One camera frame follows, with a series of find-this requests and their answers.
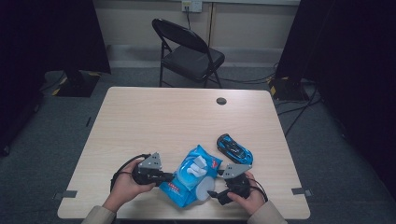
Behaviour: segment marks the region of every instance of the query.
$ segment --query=sleeve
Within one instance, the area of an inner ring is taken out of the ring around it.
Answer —
[[[110,224],[116,214],[102,206],[95,206],[81,224]]]
[[[274,204],[270,201],[259,208],[247,221],[247,224],[287,224]]]

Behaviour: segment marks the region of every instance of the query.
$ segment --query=blue plastic package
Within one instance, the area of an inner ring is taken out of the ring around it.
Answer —
[[[214,179],[222,160],[209,155],[200,145],[191,150],[175,171],[172,182],[162,182],[160,189],[179,207],[185,207],[197,200],[197,187],[204,179],[214,188]]]

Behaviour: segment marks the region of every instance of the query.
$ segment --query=toy car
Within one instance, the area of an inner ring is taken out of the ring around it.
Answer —
[[[235,163],[253,163],[253,155],[251,152],[236,143],[227,133],[218,138],[218,150]]]

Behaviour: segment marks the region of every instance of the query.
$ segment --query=light wood table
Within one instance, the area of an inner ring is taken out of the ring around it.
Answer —
[[[218,105],[223,97],[226,105]],[[163,171],[172,173],[188,152],[201,145],[231,161],[216,147],[228,133],[254,156],[250,170],[284,218],[305,219],[310,211],[303,194],[291,189],[301,183],[267,91],[113,87],[106,98],[82,151],[67,190],[76,198],[63,198],[60,218],[84,218],[102,205],[110,179],[126,161],[140,154],[159,152]],[[216,191],[226,189],[221,178]],[[125,204],[117,218],[127,219],[247,219],[236,203],[220,205],[216,199],[179,208],[160,189],[138,195]]]

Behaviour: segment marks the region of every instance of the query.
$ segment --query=person's left hand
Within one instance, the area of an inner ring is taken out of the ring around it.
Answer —
[[[108,195],[103,207],[117,213],[120,207],[134,199],[138,194],[151,191],[155,187],[155,183],[149,185],[138,185],[131,177],[132,170],[141,161],[131,161],[125,168],[114,184],[113,190]]]

